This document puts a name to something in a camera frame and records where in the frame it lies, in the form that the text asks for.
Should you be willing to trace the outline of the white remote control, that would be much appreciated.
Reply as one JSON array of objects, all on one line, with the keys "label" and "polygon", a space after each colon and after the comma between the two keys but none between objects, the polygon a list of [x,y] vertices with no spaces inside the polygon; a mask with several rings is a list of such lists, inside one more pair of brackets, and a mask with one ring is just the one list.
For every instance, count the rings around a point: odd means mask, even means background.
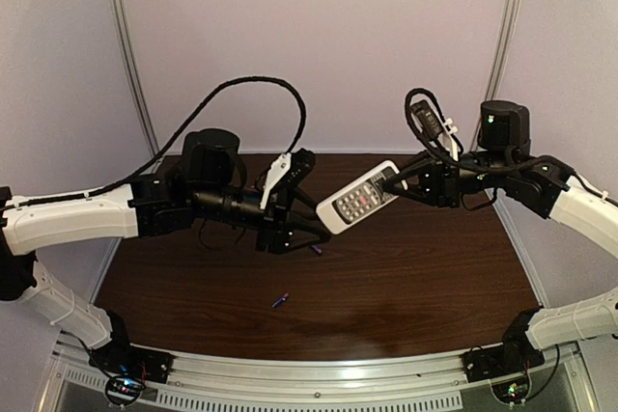
[{"label": "white remote control", "polygon": [[392,160],[385,160],[360,178],[342,187],[316,207],[316,214],[331,234],[339,234],[398,199],[383,184],[399,174]]}]

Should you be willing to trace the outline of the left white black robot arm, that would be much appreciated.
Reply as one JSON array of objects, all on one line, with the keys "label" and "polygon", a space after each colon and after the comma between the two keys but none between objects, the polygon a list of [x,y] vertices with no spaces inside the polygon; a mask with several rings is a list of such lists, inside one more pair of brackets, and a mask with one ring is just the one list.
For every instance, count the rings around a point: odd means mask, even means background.
[{"label": "left white black robot arm", "polygon": [[1,194],[1,298],[21,300],[103,355],[132,352],[124,321],[97,308],[62,285],[37,261],[37,250],[93,238],[154,237],[187,230],[198,219],[253,230],[256,248],[285,254],[326,243],[330,234],[317,214],[294,211],[300,201],[315,203],[299,185],[315,166],[305,149],[281,154],[267,171],[262,190],[246,188],[246,166],[239,137],[225,129],[189,133],[181,159],[163,175],[139,175],[99,195],[75,192],[60,197],[27,198]]}]

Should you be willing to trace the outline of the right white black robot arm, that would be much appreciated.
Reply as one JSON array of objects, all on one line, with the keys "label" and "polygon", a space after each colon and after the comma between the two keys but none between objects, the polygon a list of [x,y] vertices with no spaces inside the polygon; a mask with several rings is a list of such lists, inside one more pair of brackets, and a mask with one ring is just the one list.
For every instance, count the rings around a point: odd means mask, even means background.
[{"label": "right white black robot arm", "polygon": [[[408,126],[424,150],[406,163],[384,189],[435,207],[460,207],[483,190],[503,192],[543,219],[565,226],[611,255],[617,253],[617,203],[588,185],[574,168],[550,155],[530,153],[528,109],[507,100],[482,102],[478,151],[447,150],[439,139],[453,133],[432,96],[405,102]],[[521,313],[503,344],[542,350],[554,344],[617,331],[617,292],[554,309]]]}]

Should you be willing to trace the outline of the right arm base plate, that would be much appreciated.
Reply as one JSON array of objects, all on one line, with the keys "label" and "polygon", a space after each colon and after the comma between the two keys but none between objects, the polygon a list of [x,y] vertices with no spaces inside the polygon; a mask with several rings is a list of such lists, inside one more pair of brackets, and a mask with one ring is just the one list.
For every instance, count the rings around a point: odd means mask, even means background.
[{"label": "right arm base plate", "polygon": [[504,344],[491,347],[473,346],[460,358],[468,383],[523,373],[526,369],[539,367],[545,362],[541,351],[520,350]]}]

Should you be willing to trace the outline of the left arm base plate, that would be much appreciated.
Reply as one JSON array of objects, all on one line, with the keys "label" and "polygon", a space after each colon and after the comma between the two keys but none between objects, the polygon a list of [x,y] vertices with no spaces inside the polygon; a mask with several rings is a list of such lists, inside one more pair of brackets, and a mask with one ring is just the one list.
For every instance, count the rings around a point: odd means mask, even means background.
[{"label": "left arm base plate", "polygon": [[88,354],[89,364],[102,371],[159,384],[167,382],[174,359],[169,352],[136,346],[102,347],[89,350]]}]

